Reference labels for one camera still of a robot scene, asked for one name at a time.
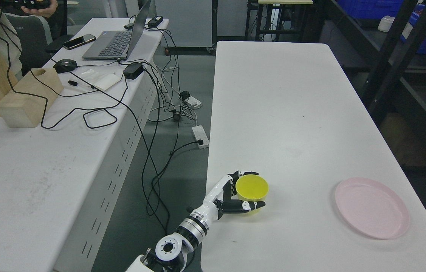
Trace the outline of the white robot forearm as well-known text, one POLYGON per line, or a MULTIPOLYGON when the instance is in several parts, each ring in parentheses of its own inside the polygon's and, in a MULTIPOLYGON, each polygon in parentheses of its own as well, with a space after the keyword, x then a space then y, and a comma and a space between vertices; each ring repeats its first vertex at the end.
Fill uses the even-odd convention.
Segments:
POLYGON ((160 239, 154 249, 139 255, 128 267, 128 272, 183 272, 187 255, 202 242, 208 233, 208 221, 192 212, 175 232, 160 239))

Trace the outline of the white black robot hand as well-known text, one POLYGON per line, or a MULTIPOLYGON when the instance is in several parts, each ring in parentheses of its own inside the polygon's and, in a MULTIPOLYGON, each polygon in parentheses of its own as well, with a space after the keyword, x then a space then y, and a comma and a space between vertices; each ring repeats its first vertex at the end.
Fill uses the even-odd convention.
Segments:
POLYGON ((188 217, 209 226, 224 214, 244 214, 263 208, 266 205, 264 201, 239 199, 236 184, 240 178, 247 176, 259 177, 259 174, 239 170, 223 176, 206 193, 202 205, 191 210, 188 217))

